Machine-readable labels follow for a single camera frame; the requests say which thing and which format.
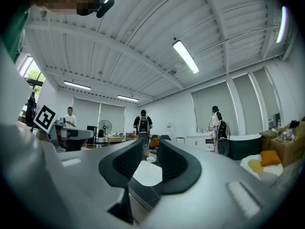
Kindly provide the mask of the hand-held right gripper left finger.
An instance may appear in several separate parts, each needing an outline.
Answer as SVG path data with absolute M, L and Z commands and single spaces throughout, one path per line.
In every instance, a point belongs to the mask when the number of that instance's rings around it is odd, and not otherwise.
M 87 195 L 90 208 L 97 206 L 102 222 L 133 224 L 128 183 L 142 160 L 140 141 L 128 141 L 92 151 L 58 153 L 65 173 Z

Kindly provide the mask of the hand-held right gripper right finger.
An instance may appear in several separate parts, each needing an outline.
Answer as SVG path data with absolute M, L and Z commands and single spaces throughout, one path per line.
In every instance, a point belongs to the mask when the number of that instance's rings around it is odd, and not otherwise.
M 161 197 L 141 229 L 278 229 L 289 189 L 280 192 L 235 161 L 160 142 Z

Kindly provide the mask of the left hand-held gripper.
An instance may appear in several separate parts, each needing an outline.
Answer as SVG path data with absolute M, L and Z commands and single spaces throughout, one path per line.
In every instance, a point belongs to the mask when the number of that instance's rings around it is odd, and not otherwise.
M 67 140 L 85 140 L 94 137 L 92 130 L 69 129 L 64 117 L 57 118 L 57 112 L 44 105 L 34 118 L 33 133 L 40 141 L 50 142 L 57 152 L 66 152 Z

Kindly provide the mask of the grey roller blind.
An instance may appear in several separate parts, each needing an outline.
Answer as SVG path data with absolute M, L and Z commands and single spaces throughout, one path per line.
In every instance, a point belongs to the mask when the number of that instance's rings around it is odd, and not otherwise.
M 107 120 L 111 123 L 110 134 L 123 133 L 124 131 L 125 108 L 110 104 L 101 104 L 99 112 L 99 127 L 102 127 L 101 121 Z
M 254 76 L 263 96 L 268 120 L 268 129 L 277 128 L 278 121 L 280 120 L 280 110 L 271 81 L 265 69 L 254 72 Z
M 212 107 L 217 106 L 222 118 L 228 123 L 232 135 L 238 134 L 235 108 L 226 82 L 192 93 L 198 129 L 206 130 L 212 125 Z
M 258 134 L 263 129 L 261 111 L 256 92 L 248 74 L 234 78 L 233 82 L 236 86 L 241 101 L 245 133 L 247 135 Z
M 87 126 L 98 125 L 100 103 L 74 98 L 72 108 L 77 119 L 77 129 L 86 130 Z

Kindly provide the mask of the white vanity cabinet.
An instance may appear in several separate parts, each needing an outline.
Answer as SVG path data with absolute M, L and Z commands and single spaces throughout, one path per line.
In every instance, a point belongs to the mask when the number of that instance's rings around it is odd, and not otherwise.
M 185 143 L 191 146 L 202 148 L 206 151 L 215 151 L 212 132 L 196 133 L 186 136 Z

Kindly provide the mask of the round white yellow floor cushion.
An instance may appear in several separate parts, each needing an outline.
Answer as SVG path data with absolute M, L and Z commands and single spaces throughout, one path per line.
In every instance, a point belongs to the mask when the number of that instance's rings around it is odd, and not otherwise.
M 262 166 L 261 162 L 260 154 L 250 155 L 241 160 L 240 166 L 261 181 L 277 179 L 282 174 L 282 164 Z

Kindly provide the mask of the white sink basin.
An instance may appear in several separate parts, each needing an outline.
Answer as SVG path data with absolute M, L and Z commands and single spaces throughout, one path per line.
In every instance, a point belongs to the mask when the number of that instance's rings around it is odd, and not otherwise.
M 147 161 L 141 161 L 138 168 L 133 174 L 141 185 L 146 187 L 153 187 L 162 182 L 162 168 Z

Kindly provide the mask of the black countertop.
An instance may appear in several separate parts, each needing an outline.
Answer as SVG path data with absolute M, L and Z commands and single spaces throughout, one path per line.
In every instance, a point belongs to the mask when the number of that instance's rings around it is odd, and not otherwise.
M 152 211 L 160 200 L 162 182 L 155 186 L 144 186 L 135 178 L 131 178 L 128 183 L 129 193 L 140 203 L 147 211 Z

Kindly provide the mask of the black white backpack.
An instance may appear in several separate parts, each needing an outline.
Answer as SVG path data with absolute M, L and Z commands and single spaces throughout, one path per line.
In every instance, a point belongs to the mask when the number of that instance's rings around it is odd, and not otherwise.
M 138 123 L 138 132 L 139 133 L 149 133 L 150 125 L 147 116 L 140 116 Z

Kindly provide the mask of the orange pillow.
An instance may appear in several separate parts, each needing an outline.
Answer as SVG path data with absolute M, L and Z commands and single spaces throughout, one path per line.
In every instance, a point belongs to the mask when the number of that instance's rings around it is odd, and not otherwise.
M 262 151 L 261 156 L 261 166 L 271 166 L 278 165 L 281 163 L 281 160 L 278 154 L 274 150 Z

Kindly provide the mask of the glass window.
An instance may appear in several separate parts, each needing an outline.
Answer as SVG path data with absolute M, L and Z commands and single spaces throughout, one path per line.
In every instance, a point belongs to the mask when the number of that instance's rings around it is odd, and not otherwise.
M 38 98 L 46 78 L 34 59 L 31 56 L 27 56 L 20 64 L 18 71 L 35 92 L 35 97 Z

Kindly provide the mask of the large cardboard box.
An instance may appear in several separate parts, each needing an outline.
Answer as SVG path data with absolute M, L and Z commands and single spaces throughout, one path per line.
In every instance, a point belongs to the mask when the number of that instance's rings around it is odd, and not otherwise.
M 292 164 L 300 159 L 305 151 L 305 131 L 298 132 L 294 141 L 284 141 L 281 136 L 273 138 L 270 149 L 277 153 L 283 167 Z

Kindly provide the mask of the person's green shirt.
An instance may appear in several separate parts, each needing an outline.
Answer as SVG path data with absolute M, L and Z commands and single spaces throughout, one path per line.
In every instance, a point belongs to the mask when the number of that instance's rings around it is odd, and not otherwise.
M 14 63 L 17 61 L 20 54 L 19 43 L 29 15 L 29 11 L 29 5 L 22 5 L 17 8 L 2 35 L 3 43 Z

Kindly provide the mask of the black pedestal fan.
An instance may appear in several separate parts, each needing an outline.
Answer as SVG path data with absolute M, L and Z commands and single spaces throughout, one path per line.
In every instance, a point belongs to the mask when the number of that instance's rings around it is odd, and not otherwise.
M 99 139 L 103 139 L 103 146 L 106 146 L 106 136 L 111 132 L 112 130 L 112 124 L 108 120 L 101 120 L 98 123 L 98 135 L 97 135 L 97 140 L 99 142 Z

